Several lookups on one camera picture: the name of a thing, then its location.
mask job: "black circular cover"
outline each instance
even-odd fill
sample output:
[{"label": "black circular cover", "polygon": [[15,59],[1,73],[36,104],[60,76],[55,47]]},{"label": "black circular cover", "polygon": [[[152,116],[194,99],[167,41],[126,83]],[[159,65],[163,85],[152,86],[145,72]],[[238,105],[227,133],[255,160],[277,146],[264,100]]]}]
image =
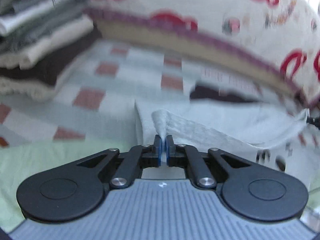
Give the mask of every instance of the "black circular cover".
[{"label": "black circular cover", "polygon": [[104,188],[96,174],[85,167],[61,166],[23,181],[17,200],[28,217],[64,222],[82,217],[103,200]]},{"label": "black circular cover", "polygon": [[240,215],[273,222],[300,214],[308,191],[299,180],[260,166],[236,169],[224,183],[222,197]]}]

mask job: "green sheet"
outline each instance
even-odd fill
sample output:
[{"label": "green sheet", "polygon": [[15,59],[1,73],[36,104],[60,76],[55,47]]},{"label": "green sheet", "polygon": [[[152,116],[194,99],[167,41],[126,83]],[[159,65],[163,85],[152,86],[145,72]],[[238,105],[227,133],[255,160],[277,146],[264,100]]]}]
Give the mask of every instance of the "green sheet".
[{"label": "green sheet", "polygon": [[17,188],[23,180],[38,172],[114,147],[128,151],[132,145],[88,139],[40,142],[0,150],[0,227],[10,232],[24,220],[16,200]]},{"label": "green sheet", "polygon": [[310,194],[308,200],[308,207],[319,210],[320,208],[320,172],[316,175],[314,181],[310,186]]}]

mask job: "ribbed gray surface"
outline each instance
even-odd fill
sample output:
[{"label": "ribbed gray surface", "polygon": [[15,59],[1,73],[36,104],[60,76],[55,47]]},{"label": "ribbed gray surface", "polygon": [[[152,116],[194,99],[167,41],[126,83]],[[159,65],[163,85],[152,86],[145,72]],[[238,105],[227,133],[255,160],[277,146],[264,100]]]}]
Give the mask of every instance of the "ribbed gray surface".
[{"label": "ribbed gray surface", "polygon": [[26,220],[14,240],[311,240],[299,220],[260,224],[228,211],[212,191],[189,180],[137,179],[128,189],[109,193],[90,215],[61,225]]}]

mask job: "stack of folded clothes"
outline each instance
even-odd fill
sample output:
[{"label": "stack of folded clothes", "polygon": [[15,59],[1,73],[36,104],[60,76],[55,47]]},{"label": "stack of folded clothes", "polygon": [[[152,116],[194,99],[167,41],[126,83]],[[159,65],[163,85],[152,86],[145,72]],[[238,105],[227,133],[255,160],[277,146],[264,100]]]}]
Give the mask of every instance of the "stack of folded clothes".
[{"label": "stack of folded clothes", "polygon": [[48,99],[100,35],[88,0],[0,0],[0,93]]}]

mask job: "white towel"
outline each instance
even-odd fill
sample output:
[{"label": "white towel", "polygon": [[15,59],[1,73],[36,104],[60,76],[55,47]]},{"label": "white towel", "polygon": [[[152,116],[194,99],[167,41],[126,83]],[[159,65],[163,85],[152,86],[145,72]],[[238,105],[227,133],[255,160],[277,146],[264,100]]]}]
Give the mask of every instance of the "white towel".
[{"label": "white towel", "polygon": [[57,4],[64,1],[66,0],[46,0],[38,5],[20,12],[19,14],[0,17],[0,35],[7,36],[19,26],[41,14],[49,12],[50,10],[54,9]]},{"label": "white towel", "polygon": [[252,162],[257,153],[267,149],[270,158],[260,159],[259,164],[279,169],[276,160],[280,159],[286,165],[285,172],[306,187],[319,168],[319,150],[301,146],[297,137],[306,129],[308,109],[292,117],[281,108],[262,103],[136,100],[135,111],[139,144],[152,143],[155,134],[163,140],[172,135],[176,144],[193,145],[202,152],[216,147]]},{"label": "white towel", "polygon": [[20,66],[20,69],[30,69],[47,54],[73,43],[93,30],[93,21],[83,15],[57,28],[50,36],[41,38],[17,53],[0,55],[0,67],[8,69]]},{"label": "white towel", "polygon": [[154,136],[155,131],[163,139],[174,133],[176,139],[196,143],[205,147],[205,151],[217,144],[223,147],[219,142],[221,139],[232,140],[228,147],[244,146],[246,150],[256,152],[277,147],[306,127],[309,114],[305,109],[292,117],[269,104],[215,103],[211,100],[167,104],[138,101],[136,107],[142,120],[143,143],[148,143],[149,133]]}]

